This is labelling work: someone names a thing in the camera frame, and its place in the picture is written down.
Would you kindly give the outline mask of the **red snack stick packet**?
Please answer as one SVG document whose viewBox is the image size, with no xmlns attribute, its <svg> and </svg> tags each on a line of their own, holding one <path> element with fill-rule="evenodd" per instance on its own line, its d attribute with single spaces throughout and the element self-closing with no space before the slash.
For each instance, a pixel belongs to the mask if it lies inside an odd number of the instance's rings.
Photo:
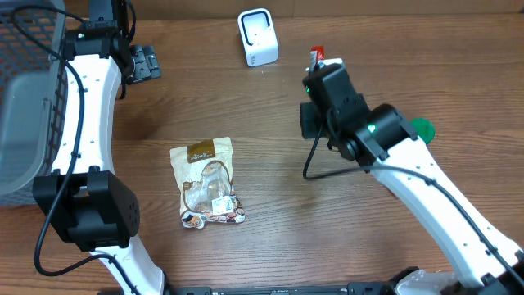
<svg viewBox="0 0 524 295">
<path fill-rule="evenodd" d="M 324 46 L 313 46 L 310 49 L 310 67 L 306 68 L 308 73 L 314 72 L 325 66 L 330 66 L 333 64 L 343 65 L 344 62 L 341 58 L 325 58 Z"/>
</svg>

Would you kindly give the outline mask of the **beige brown snack bag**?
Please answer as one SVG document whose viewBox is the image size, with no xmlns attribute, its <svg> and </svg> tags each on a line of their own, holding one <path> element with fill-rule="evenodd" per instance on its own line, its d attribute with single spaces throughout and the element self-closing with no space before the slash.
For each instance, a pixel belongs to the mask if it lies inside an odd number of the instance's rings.
<svg viewBox="0 0 524 295">
<path fill-rule="evenodd" d="M 246 213 L 233 184 L 233 145 L 229 137 L 208 139 L 169 151 L 180 191 L 180 217 L 186 228 L 207 223 L 240 224 Z"/>
</svg>

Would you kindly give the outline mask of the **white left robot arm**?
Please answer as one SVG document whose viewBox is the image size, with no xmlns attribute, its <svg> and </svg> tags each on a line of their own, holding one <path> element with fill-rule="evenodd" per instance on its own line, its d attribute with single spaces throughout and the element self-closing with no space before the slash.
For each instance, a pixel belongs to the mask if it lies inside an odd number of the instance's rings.
<svg viewBox="0 0 524 295">
<path fill-rule="evenodd" d="M 65 33 L 65 125 L 52 173 L 35 178 L 32 193 L 46 216 L 43 227 L 104 264 L 121 294 L 167 294 L 166 274 L 138 236 L 138 199 L 112 161 L 115 101 L 135 70 L 134 55 L 114 20 L 86 21 Z"/>
</svg>

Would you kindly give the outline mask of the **green lid Knorr jar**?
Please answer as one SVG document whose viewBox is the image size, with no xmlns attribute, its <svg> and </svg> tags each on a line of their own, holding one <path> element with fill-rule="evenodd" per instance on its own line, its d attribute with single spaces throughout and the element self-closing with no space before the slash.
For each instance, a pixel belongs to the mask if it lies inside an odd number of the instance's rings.
<svg viewBox="0 0 524 295">
<path fill-rule="evenodd" d="M 415 128 L 418 136 L 425 144 L 429 144 L 436 136 L 434 125 L 425 118 L 416 118 L 411 120 L 410 124 Z"/>
</svg>

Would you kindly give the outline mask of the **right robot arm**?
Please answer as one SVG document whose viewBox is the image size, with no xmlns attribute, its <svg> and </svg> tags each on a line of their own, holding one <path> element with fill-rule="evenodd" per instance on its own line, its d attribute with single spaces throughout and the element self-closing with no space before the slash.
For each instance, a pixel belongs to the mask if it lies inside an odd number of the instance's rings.
<svg viewBox="0 0 524 295">
<path fill-rule="evenodd" d="M 498 231 L 438 166 L 415 128 L 393 106 L 369 110 L 360 95 L 340 104 L 300 105 L 304 138 L 357 161 L 406 205 L 453 270 L 412 268 L 373 289 L 380 294 L 521 294 L 523 250 Z"/>
</svg>

